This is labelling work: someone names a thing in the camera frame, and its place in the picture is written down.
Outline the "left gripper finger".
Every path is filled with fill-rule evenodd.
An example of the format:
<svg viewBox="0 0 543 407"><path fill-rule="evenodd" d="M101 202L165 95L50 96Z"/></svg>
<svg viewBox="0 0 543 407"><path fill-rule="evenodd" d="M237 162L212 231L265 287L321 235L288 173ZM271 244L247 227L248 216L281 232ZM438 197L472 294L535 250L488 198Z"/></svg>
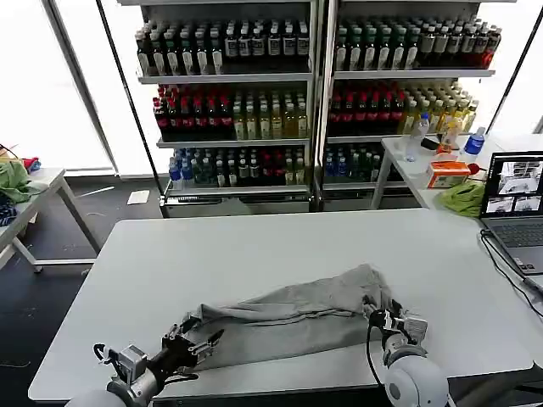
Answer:
<svg viewBox="0 0 543 407"><path fill-rule="evenodd" d="M162 341L175 341L177 339L190 341L190 332L199 327L201 319L195 315L185 315L180 322L174 323L163 335Z"/></svg>
<svg viewBox="0 0 543 407"><path fill-rule="evenodd" d="M220 329L219 331L213 333L211 336L209 336L206 340L203 342L194 344L193 346L188 348L188 351L195 356L204 356L205 354L211 354L216 347L216 345L219 343L222 335L224 334L224 330Z"/></svg>

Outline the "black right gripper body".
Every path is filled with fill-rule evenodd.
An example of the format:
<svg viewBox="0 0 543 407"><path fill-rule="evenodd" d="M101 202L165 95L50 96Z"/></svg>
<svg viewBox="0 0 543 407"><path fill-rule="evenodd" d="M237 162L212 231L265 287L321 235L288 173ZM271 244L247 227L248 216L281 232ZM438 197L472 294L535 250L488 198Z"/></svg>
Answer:
<svg viewBox="0 0 543 407"><path fill-rule="evenodd" d="M376 309L371 313L371 326L378 328L381 333L401 332L403 324L401 309Z"/></svg>

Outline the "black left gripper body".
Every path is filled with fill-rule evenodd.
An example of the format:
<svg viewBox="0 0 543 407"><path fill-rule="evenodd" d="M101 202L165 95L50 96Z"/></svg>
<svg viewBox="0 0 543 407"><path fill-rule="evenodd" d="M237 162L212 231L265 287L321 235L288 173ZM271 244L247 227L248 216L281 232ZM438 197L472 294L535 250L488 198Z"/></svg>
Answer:
<svg viewBox="0 0 543 407"><path fill-rule="evenodd" d="M182 336L165 334L161 350L148 361L147 368L156 378L169 378L185 368L192 369L198 362L198 357L189 350L192 346Z"/></svg>

